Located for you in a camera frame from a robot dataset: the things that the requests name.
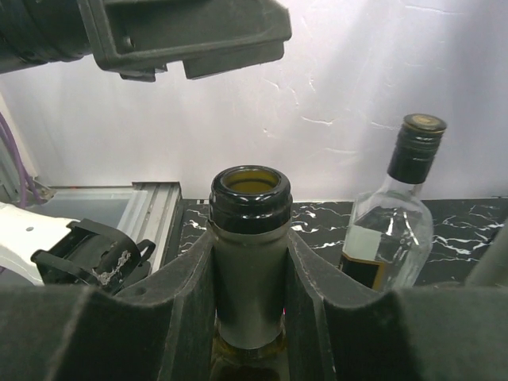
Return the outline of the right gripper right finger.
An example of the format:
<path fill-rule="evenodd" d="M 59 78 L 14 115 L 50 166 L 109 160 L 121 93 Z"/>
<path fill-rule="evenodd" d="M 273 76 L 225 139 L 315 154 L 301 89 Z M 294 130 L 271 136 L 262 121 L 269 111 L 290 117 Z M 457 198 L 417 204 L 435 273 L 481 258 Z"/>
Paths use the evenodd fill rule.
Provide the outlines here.
<path fill-rule="evenodd" d="M 289 234 L 285 284 L 293 380 L 504 380 L 507 292 L 413 287 L 380 294 Z"/>

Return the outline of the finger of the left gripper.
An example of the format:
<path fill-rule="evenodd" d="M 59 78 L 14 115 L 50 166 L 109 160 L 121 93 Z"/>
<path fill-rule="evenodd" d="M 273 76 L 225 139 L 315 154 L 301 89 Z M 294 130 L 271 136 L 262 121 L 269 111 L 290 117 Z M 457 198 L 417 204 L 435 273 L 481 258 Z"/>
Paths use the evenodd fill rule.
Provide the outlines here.
<path fill-rule="evenodd" d="M 181 61 L 196 79 L 280 59 L 291 18 L 277 1 L 154 1 L 134 38 L 155 63 Z"/>

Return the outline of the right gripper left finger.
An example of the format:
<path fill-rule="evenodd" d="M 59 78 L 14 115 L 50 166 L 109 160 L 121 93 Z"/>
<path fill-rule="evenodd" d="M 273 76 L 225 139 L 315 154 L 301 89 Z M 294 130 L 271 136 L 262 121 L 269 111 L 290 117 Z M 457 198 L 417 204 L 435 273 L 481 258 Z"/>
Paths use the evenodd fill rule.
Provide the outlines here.
<path fill-rule="evenodd" d="M 4 286 L 4 380 L 207 380 L 215 297 L 213 239 L 203 233 L 146 279 L 95 287 Z"/>

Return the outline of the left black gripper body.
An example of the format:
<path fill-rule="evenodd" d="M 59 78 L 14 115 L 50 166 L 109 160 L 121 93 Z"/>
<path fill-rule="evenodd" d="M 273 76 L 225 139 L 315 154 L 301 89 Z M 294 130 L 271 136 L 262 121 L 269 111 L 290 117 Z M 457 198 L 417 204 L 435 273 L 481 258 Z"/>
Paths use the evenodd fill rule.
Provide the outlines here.
<path fill-rule="evenodd" d="M 134 38 L 135 21 L 150 24 L 149 6 L 154 1 L 79 1 L 78 7 L 95 63 L 122 79 L 153 83 L 167 71 L 143 53 Z"/>

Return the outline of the small clear black-cap bottle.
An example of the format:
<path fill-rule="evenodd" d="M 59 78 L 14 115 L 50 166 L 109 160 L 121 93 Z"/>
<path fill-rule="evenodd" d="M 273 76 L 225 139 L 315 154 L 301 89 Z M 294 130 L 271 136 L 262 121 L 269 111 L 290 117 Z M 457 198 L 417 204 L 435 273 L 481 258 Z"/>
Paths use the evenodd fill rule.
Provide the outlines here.
<path fill-rule="evenodd" d="M 420 199 L 446 123 L 403 118 L 383 185 L 353 203 L 339 268 L 374 291 L 412 287 L 433 246 L 433 218 Z"/>

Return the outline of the green wine bottle silver neck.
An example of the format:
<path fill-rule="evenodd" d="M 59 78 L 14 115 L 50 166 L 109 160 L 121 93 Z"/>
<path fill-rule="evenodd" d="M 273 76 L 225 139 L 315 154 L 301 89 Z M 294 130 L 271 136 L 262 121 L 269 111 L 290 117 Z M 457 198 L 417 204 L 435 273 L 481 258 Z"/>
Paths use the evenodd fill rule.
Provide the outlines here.
<path fill-rule="evenodd" d="M 211 184 L 212 380 L 288 380 L 284 285 L 293 198 L 280 171 L 231 167 Z"/>

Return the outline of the dark green wine bottle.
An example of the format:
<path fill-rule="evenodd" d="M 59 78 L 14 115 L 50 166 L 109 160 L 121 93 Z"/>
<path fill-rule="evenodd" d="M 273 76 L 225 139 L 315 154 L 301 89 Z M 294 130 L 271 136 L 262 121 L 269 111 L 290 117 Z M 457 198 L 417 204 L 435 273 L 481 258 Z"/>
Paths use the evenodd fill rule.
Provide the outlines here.
<path fill-rule="evenodd" d="M 464 280 L 466 287 L 507 287 L 507 221 Z"/>

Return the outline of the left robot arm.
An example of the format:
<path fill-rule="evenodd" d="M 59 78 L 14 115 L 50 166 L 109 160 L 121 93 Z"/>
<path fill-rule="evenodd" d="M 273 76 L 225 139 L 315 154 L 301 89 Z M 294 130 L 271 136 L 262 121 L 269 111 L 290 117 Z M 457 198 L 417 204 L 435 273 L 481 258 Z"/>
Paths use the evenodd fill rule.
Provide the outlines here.
<path fill-rule="evenodd" d="M 4 73 L 93 56 L 103 71 L 152 83 L 181 62 L 188 79 L 283 57 L 291 18 L 277 1 L 4 1 Z M 36 286 L 85 284 L 116 294 L 156 244 L 91 221 L 1 206 L 1 265 Z"/>

